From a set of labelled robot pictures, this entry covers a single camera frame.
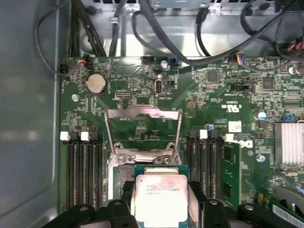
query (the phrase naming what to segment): ram slot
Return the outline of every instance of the ram slot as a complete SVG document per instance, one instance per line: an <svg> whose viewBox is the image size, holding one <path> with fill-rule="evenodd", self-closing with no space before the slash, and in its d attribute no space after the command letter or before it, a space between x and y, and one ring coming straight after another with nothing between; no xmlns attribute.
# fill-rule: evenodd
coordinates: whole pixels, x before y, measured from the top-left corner
<svg viewBox="0 0 304 228"><path fill-rule="evenodd" d="M93 144L92 151L92 205L96 208L96 154L98 153L97 144Z"/></svg>
<svg viewBox="0 0 304 228"><path fill-rule="evenodd" d="M208 170L207 170L207 140L200 140L199 153L200 153L200 183L202 185L202 191L207 196L208 188Z"/></svg>
<svg viewBox="0 0 304 228"><path fill-rule="evenodd" d="M73 185L72 185L72 198L71 202L72 205L79 204L79 143L74 143L73 145L73 151L72 151L72 179L73 179Z"/></svg>
<svg viewBox="0 0 304 228"><path fill-rule="evenodd" d="M86 203L86 154L88 150L87 144L81 145L79 160L79 197L81 203Z"/></svg>
<svg viewBox="0 0 304 228"><path fill-rule="evenodd" d="M188 160L188 166L190 168L190 181L195 181L195 139L187 137L187 160Z"/></svg>
<svg viewBox="0 0 304 228"><path fill-rule="evenodd" d="M96 154L96 209L102 207L104 202L103 197L103 184L104 184L104 157L103 157L103 145L102 140L97 147L97 154Z"/></svg>
<svg viewBox="0 0 304 228"><path fill-rule="evenodd" d="M93 191L93 145L88 146L87 151L87 159L86 159L86 203L92 205L93 204L93 197L92 197L92 191Z"/></svg>
<svg viewBox="0 0 304 228"><path fill-rule="evenodd" d="M211 144L211 198L216 198L217 197L217 170L218 170L218 166L217 166L217 161L218 161L218 155L217 155L217 144L215 142L213 142Z"/></svg>
<svg viewBox="0 0 304 228"><path fill-rule="evenodd" d="M222 151L223 151L223 143L218 142L217 143L217 196L221 197L222 192L222 178L221 178L221 159L222 159Z"/></svg>
<svg viewBox="0 0 304 228"><path fill-rule="evenodd" d="M195 164L196 164L196 181L201 180L202 170L201 170L201 149L200 149L200 138L197 136L195 138Z"/></svg>
<svg viewBox="0 0 304 228"><path fill-rule="evenodd" d="M66 196L66 205L67 208L73 206L73 189L74 189L74 176L73 176L73 151L74 144L70 143L67 145L67 196Z"/></svg>
<svg viewBox="0 0 304 228"><path fill-rule="evenodd" d="M212 144L206 140L206 196L212 198Z"/></svg>

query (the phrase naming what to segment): chip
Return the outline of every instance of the chip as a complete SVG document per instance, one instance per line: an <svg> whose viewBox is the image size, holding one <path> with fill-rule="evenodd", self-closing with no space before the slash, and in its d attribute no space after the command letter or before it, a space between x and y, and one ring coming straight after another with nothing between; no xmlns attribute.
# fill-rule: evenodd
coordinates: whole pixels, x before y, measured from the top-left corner
<svg viewBox="0 0 304 228"><path fill-rule="evenodd" d="M187 116L188 117L195 117L195 111L188 111Z"/></svg>
<svg viewBox="0 0 304 228"><path fill-rule="evenodd" d="M194 101L188 102L188 108L195 108L196 104Z"/></svg>
<svg viewBox="0 0 304 228"><path fill-rule="evenodd" d="M219 82L219 72L216 70L207 72L207 81L208 82Z"/></svg>
<svg viewBox="0 0 304 228"><path fill-rule="evenodd" d="M271 77L264 77L263 89L274 89L274 79Z"/></svg>
<svg viewBox="0 0 304 228"><path fill-rule="evenodd" d="M224 147L224 158L230 162L233 162L232 148Z"/></svg>
<svg viewBox="0 0 304 228"><path fill-rule="evenodd" d="M229 197L229 198L232 197L232 187L230 185L228 185L227 183L224 183L223 190L227 197Z"/></svg>

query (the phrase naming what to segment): heatsink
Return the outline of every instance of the heatsink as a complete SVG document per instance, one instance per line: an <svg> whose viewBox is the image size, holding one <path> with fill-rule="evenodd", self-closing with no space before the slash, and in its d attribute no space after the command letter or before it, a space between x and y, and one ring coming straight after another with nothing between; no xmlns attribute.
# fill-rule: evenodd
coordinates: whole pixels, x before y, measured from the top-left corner
<svg viewBox="0 0 304 228"><path fill-rule="evenodd" d="M304 123L275 124L275 162L304 164Z"/></svg>

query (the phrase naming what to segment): motherboard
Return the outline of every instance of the motherboard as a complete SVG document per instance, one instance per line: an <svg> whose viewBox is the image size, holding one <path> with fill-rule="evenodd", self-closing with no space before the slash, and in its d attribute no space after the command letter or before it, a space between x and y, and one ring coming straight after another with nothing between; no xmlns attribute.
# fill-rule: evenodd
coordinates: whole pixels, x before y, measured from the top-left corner
<svg viewBox="0 0 304 228"><path fill-rule="evenodd" d="M119 198L137 164L186 164L190 181L233 209L268 207L275 186L302 189L304 78L296 65L255 73L225 59L193 67L165 57L92 58L61 82L61 211Z"/></svg>

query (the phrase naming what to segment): black cable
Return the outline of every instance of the black cable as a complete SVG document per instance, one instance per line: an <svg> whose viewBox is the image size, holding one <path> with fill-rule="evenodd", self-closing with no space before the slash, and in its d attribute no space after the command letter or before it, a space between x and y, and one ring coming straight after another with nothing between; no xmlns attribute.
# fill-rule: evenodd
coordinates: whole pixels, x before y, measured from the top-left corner
<svg viewBox="0 0 304 228"><path fill-rule="evenodd" d="M245 7L242 9L241 12L241 17L240 17L240 21L241 21L241 26L243 28L243 30L250 36L253 36L257 31L254 30L246 21L245 15L246 15L246 10L251 6L252 3L256 2L257 0L251 0L249 1ZM276 45L275 45L275 41L273 39L271 39L270 37L266 36L266 35L261 35L259 36L257 39L265 41L266 43L268 43L274 51L276 51Z"/></svg>
<svg viewBox="0 0 304 228"><path fill-rule="evenodd" d="M39 56L42 60L42 62L46 65L46 67L48 68L49 71L51 71L52 73L58 75L59 77L70 77L79 67L80 65L75 65L67 74L62 74L56 70L54 70L52 68L52 66L48 63L47 59L45 58L41 45L40 45L40 40L39 40L39 27L41 25L41 23L43 22L43 20L48 17L49 15L51 15L52 13L54 13L55 11L59 10L60 8L64 7L66 4L68 4L70 0L64 0L61 3L59 3L58 5L56 5L55 7L53 7L49 12L47 12L46 14L44 14L41 18L38 19L38 21L35 24L35 29L34 29L34 39L35 39L35 44L36 44L36 48L37 51L39 53Z"/></svg>
<svg viewBox="0 0 304 228"><path fill-rule="evenodd" d="M69 31L68 56L79 57L79 22L74 1L71 1L71 18Z"/></svg>
<svg viewBox="0 0 304 228"><path fill-rule="evenodd" d="M156 9L154 10L153 13L157 13L161 11L161 9ZM152 50L153 52L156 53L156 55L158 56L164 56L164 57L169 57L172 58L173 55L172 54L168 54L166 52L160 51L159 49L151 46L150 44L146 43L138 34L136 27L137 27L137 23L136 23L136 17L138 15L141 15L142 12L141 11L136 11L133 15L132 15L132 30L133 30L133 34L135 36L135 38L141 43L141 45L143 45L145 48Z"/></svg>
<svg viewBox="0 0 304 228"><path fill-rule="evenodd" d="M121 0L117 6L116 12L114 14L115 18L119 18L120 15L123 12L124 6L126 5L127 0ZM117 50L117 43L118 43L118 36L119 36L119 25L113 24L113 30L112 30L112 42L110 45L109 50L109 56L114 57L116 56L116 50Z"/></svg>
<svg viewBox="0 0 304 228"><path fill-rule="evenodd" d="M298 17L299 17L299 19L300 19L300 21L301 21L301 23L302 23L302 25L303 25L303 24L304 24L303 15L302 15L301 13L298 13ZM280 27L279 27L278 32L275 34L275 40L276 40L276 41L278 41L279 38L280 38L280 35L281 35L281 27L282 27L282 25L283 25L283 22L284 22L284 19L281 20L281 21L279 22ZM288 55L285 55L285 54L281 51L278 42L275 43L275 48L276 48L276 51L278 52L279 56L282 57L282 58L285 58L285 59L288 59L288 60L292 60L292 61L303 61L303 60L304 60L304 57L297 57L298 55L296 55L296 56L288 56Z"/></svg>
<svg viewBox="0 0 304 228"><path fill-rule="evenodd" d="M237 45L236 47L223 52L219 55L208 57L204 59L187 59L176 47L175 45L169 40L168 36L164 33L164 31L161 29L159 23L155 19L153 12L150 9L150 5L148 3L148 0L141 0L139 1L139 4L141 6L141 11L147 18L150 26L152 27L154 33L160 39L160 41L168 48L173 54L175 54L180 61L191 65L191 66L202 66L209 63L213 63L217 60L220 60L224 57L230 56L234 53L239 52L240 50L243 50L248 45L250 45L253 41L255 41L261 34L265 33L268 29L270 29L272 26L274 26L280 19L283 18L285 15L285 12L282 12L278 14L276 17L274 17L270 22L268 22L266 25L264 25L257 33L255 33L253 36L251 36L249 39L244 41L243 43Z"/></svg>
<svg viewBox="0 0 304 228"><path fill-rule="evenodd" d="M299 13L298 15L299 15L301 23L302 23L302 33L303 33L303 36L302 36L301 46L303 46L304 45L304 18L303 18L303 16L302 16L301 13ZM286 16L287 16L287 14L280 20L279 24L277 25L277 29L276 29L276 32L275 32L275 37L276 37L275 40L276 41L278 41L278 38L279 38L279 35L280 35L280 31L281 31L282 26L283 26L283 21L286 18ZM302 51L303 51L302 48L300 48L299 50L297 50L297 52L294 54L293 57L290 57L290 59L286 63L283 63L283 64L281 64L279 66L274 67L274 68L270 68L270 69L258 69L258 68L255 68L255 67L247 66L244 63L241 65L241 67L243 67L244 69L247 69L247 70L251 70L251 71L257 72L257 73L273 72L273 71L282 69L285 66L289 65L292 61L294 61L295 59L297 59L296 57L299 56L299 54Z"/></svg>
<svg viewBox="0 0 304 228"><path fill-rule="evenodd" d="M101 53L101 56L106 56L105 53L105 49L104 46L102 45L99 35L93 25L93 23L91 22L89 15L86 11L85 6L83 5L81 0L74 0L77 6L77 12L79 14L80 19L82 19L82 23L84 25L84 27L87 27L91 32L92 32L92 36L96 42L96 46L98 48L98 51Z"/></svg>
<svg viewBox="0 0 304 228"><path fill-rule="evenodd" d="M206 20L208 12L209 12L209 8L201 8L199 10L199 13L196 16L196 21L195 21L197 24L196 36L198 38L199 47L205 56L211 56L211 54L207 51L207 49L201 39L201 26L202 26L202 23Z"/></svg>
<svg viewBox="0 0 304 228"><path fill-rule="evenodd" d="M81 23L82 23L82 25L83 25L83 27L85 29L85 33L87 35L87 39L90 42L90 45L92 47L92 51L93 51L94 55L96 57L101 57L102 54L101 54L100 50L97 47L97 44L96 44L95 39L94 39L94 37L92 35L91 29L86 25L86 21L85 21L83 15L79 12L78 9L77 9L77 12L78 12L78 15L79 15L79 20L81 21Z"/></svg>

